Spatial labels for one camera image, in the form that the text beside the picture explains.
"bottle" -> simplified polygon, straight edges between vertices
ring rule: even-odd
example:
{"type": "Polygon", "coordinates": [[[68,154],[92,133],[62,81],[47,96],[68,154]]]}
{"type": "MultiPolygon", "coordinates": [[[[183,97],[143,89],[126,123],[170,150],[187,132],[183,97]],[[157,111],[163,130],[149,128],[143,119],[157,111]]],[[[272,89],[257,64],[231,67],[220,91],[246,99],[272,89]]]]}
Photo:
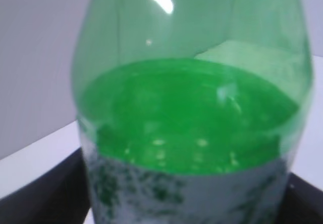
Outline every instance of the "bottle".
{"type": "Polygon", "coordinates": [[[91,0],[72,68],[97,224],[273,223],[311,99],[299,0],[91,0]]]}

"bottle label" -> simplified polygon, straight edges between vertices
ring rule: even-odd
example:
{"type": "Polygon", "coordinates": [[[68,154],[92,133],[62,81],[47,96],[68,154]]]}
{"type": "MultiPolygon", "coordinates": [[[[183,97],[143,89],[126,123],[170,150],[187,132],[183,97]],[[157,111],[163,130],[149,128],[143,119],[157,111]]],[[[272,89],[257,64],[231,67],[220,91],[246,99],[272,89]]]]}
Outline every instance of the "bottle label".
{"type": "Polygon", "coordinates": [[[288,178],[280,158],[223,175],[176,175],[101,156],[86,141],[97,224],[272,224],[288,178]]]}

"liquid surface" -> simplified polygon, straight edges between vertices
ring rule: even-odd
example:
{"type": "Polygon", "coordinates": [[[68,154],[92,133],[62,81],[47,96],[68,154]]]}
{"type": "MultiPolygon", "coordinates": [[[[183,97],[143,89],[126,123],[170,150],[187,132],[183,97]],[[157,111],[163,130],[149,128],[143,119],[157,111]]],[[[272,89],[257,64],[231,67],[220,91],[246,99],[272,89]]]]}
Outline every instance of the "liquid surface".
{"type": "Polygon", "coordinates": [[[280,157],[298,111],[270,82],[194,59],[119,67],[93,81],[77,103],[80,123],[94,124],[83,130],[101,155],[189,175],[229,173],[280,157]]]}

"white surface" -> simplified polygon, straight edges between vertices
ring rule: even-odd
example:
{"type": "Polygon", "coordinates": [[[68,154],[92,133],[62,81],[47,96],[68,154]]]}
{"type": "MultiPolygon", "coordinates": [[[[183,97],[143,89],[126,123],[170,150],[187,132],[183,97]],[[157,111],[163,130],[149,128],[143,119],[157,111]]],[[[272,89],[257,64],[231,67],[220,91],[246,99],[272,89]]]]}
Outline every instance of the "white surface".
{"type": "Polygon", "coordinates": [[[314,55],[323,57],[323,0],[302,0],[311,49],[314,55]]]}
{"type": "Polygon", "coordinates": [[[323,58],[314,57],[315,85],[312,107],[292,171],[323,190],[323,58]]]}
{"type": "Polygon", "coordinates": [[[92,208],[87,213],[87,216],[85,218],[84,224],[94,224],[92,208]]]}
{"type": "Polygon", "coordinates": [[[0,160],[0,199],[45,174],[79,147],[73,122],[0,160]]]}

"black table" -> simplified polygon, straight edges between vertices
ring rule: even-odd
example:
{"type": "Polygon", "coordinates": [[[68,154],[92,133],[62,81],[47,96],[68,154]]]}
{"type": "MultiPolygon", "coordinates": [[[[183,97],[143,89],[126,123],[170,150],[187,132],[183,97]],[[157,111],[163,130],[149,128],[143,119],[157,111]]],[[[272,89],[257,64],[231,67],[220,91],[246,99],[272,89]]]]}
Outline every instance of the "black table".
{"type": "MultiPolygon", "coordinates": [[[[78,149],[39,179],[1,199],[0,224],[83,224],[89,208],[78,149]]],[[[276,223],[323,224],[323,192],[291,174],[276,223]]]]}

